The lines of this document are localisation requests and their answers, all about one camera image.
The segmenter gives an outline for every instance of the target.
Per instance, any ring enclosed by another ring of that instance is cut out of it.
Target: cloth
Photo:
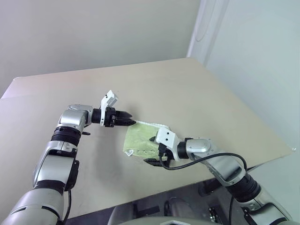
[[[123,152],[128,156],[134,155],[142,158],[159,159],[158,144],[149,141],[149,139],[156,136],[158,129],[161,127],[169,128],[166,125],[142,121],[137,121],[136,124],[129,126],[124,141]]]

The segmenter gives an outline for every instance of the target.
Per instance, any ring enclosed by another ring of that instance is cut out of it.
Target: table
[[[135,120],[168,125],[179,137],[209,137],[248,166],[292,151],[196,60],[185,58],[16,78],[0,99],[0,220],[31,188],[31,175],[70,104],[99,107],[112,89]],[[126,127],[86,128],[70,218],[212,178],[203,165],[167,171],[122,152]]]

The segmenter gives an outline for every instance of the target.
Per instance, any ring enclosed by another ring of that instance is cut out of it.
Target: black cable
[[[231,196],[230,206],[229,206],[228,225],[231,225],[231,219],[232,219],[232,215],[233,215],[233,200],[234,200],[234,197]]]
[[[164,164],[163,160],[162,160],[162,156],[159,157],[159,161],[160,161],[161,166],[163,168],[167,169],[167,170],[179,170],[179,169],[183,169],[183,168],[186,168],[188,166],[194,165],[196,163],[200,163],[200,162],[205,161],[207,159],[214,158],[214,157],[219,157],[219,156],[234,156],[234,157],[239,158],[240,160],[242,160],[242,162],[244,164],[244,168],[247,171],[247,163],[246,163],[245,159],[242,156],[238,155],[238,154],[230,153],[230,152],[223,152],[223,153],[217,153],[217,154],[214,154],[214,155],[211,155],[211,156],[206,156],[206,157],[197,159],[197,160],[195,160],[193,162],[190,162],[190,163],[187,163],[187,164],[184,164],[184,165],[180,165],[180,166],[176,166],[176,167],[168,167],[168,166],[166,166]]]
[[[63,225],[65,225],[66,222],[67,222],[67,219],[68,219],[68,217],[69,217],[70,210],[71,210],[71,203],[72,203],[71,190],[68,190],[67,192],[68,192],[68,197],[69,197],[68,199],[69,199],[69,201],[68,201],[68,204],[67,204],[67,212],[66,212],[65,218],[64,218],[64,220],[62,221],[62,224],[63,224]]]

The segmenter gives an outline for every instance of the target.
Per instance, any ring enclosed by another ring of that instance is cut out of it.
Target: gray floor
[[[138,210],[144,210],[154,206],[159,206],[160,212],[151,214],[149,216],[163,216],[164,203],[171,197],[178,197],[189,203],[198,218],[210,221],[208,208],[216,204],[219,204],[221,206],[225,215],[228,217],[231,196],[223,187],[219,188],[209,196],[201,197],[198,194],[198,184],[193,184],[139,199],[134,203],[137,204]],[[112,213],[112,210],[113,208],[110,208],[80,217],[71,218],[67,221],[67,225],[106,225]],[[232,224],[247,225],[241,209],[236,204],[233,205]]]

